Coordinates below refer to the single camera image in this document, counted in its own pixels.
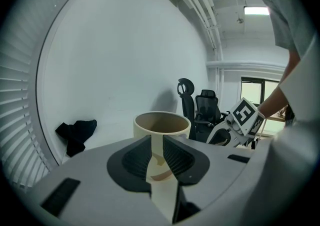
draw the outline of ceiling light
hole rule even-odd
[[[244,7],[245,15],[270,15],[269,10],[266,6],[245,6]]]

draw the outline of chair headrest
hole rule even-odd
[[[215,98],[216,97],[216,93],[213,90],[207,90],[207,89],[203,89],[201,91],[201,96],[205,96],[205,97],[210,97],[210,98]]]
[[[188,95],[192,95],[195,91],[195,86],[194,84],[191,82],[191,80],[187,79],[187,78],[180,78],[179,80],[179,84],[177,86],[177,92],[179,95],[181,94],[188,94]],[[179,87],[182,88],[183,93],[181,93],[179,91]]]

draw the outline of black cloth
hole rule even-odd
[[[78,120],[74,124],[62,123],[55,132],[68,141],[66,154],[70,157],[83,152],[86,148],[85,141],[94,133],[97,127],[97,121]]]

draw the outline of cup rim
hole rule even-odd
[[[142,116],[142,115],[145,115],[145,114],[160,114],[160,113],[161,113],[161,114],[171,114],[171,115],[175,115],[175,116],[178,116],[178,117],[184,119],[184,120],[187,121],[187,123],[188,123],[187,128],[185,128],[185,129],[183,129],[183,130],[181,130],[181,131],[178,131],[178,132],[163,132],[163,133],[161,133],[161,132],[154,132],[154,131],[145,129],[145,128],[141,127],[140,125],[138,125],[137,122],[136,122],[137,117],[140,117],[140,116]],[[139,114],[139,115],[137,115],[137,116],[134,118],[133,123],[134,123],[134,125],[135,125],[136,127],[138,127],[139,129],[141,129],[141,130],[143,130],[143,131],[145,131],[145,132],[148,132],[148,133],[150,133],[150,134],[156,134],[156,135],[157,135],[157,134],[158,134],[158,135],[179,135],[179,134],[183,134],[188,128],[191,128],[191,122],[190,122],[190,120],[189,120],[188,118],[186,118],[185,116],[181,116],[181,115],[179,115],[179,114],[177,114],[177,113],[168,112],[168,111],[148,111],[148,112]]]

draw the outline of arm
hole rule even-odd
[[[279,85],[287,78],[287,76],[293,71],[299,62],[300,58],[298,53],[296,51],[289,51],[289,62],[284,70],[278,86],[272,92],[272,94],[258,107],[258,110],[265,116],[265,118],[277,113],[288,104],[288,101],[284,93],[281,91]]]

